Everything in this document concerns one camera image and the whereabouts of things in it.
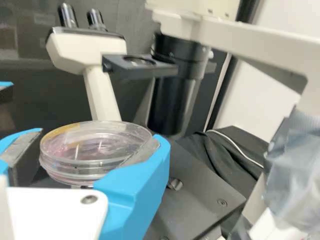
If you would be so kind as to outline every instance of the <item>black fabric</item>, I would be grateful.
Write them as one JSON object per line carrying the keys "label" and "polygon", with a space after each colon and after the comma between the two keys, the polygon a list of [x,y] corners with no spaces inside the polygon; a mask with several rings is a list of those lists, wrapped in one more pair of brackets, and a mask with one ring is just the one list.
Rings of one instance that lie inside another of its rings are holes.
{"label": "black fabric", "polygon": [[[263,153],[268,148],[266,142],[236,127],[220,129],[219,132],[232,139],[246,156],[263,165]],[[246,159],[230,141],[214,132],[197,132],[177,142],[248,199],[262,168]],[[241,211],[221,224],[224,237],[235,226]]]}

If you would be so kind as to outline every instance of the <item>petri dish lid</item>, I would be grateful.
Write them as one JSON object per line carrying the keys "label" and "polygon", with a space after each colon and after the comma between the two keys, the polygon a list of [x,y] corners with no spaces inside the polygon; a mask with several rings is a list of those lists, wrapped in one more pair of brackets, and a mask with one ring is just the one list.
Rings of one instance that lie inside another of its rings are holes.
{"label": "petri dish lid", "polygon": [[114,168],[147,160],[158,146],[148,129],[133,123],[78,122],[47,133],[39,161],[56,181],[89,187]]}

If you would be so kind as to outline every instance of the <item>metal plate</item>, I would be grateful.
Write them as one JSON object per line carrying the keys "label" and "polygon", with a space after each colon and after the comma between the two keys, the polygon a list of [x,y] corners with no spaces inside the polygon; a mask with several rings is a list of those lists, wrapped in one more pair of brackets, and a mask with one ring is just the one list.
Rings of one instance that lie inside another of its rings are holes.
{"label": "metal plate", "polygon": [[246,200],[174,141],[170,177],[181,180],[183,187],[178,191],[166,189],[144,240],[200,239]]}
{"label": "metal plate", "polygon": [[8,187],[7,196],[15,240],[97,240],[108,210],[97,190]]}

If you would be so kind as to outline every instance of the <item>gray surface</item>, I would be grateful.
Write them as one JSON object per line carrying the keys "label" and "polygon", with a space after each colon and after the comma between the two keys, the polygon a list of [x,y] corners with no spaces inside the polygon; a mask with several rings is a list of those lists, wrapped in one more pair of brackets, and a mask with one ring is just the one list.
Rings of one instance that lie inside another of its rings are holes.
{"label": "gray surface", "polygon": [[[170,177],[180,179],[183,187],[179,191],[165,190],[144,239],[199,239],[246,199],[183,147],[174,141],[170,143]],[[227,206],[218,204],[220,199]]]}

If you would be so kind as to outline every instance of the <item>petri dish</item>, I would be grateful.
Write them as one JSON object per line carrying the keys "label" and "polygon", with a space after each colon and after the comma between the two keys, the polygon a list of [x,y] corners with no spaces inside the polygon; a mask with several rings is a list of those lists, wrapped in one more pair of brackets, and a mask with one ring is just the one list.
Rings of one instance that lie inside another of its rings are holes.
{"label": "petri dish", "polygon": [[159,147],[151,132],[123,121],[59,127],[40,141],[39,161],[54,180],[91,187],[109,171],[147,160]]}

